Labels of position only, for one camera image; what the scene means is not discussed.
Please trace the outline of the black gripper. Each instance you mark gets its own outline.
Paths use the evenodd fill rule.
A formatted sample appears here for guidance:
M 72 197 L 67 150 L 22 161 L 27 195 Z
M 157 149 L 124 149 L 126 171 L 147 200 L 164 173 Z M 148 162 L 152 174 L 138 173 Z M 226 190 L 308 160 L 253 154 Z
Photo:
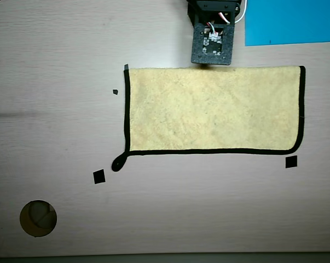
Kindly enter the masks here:
M 240 14 L 240 1 L 187 1 L 187 14 L 192 25 L 208 22 L 234 24 Z

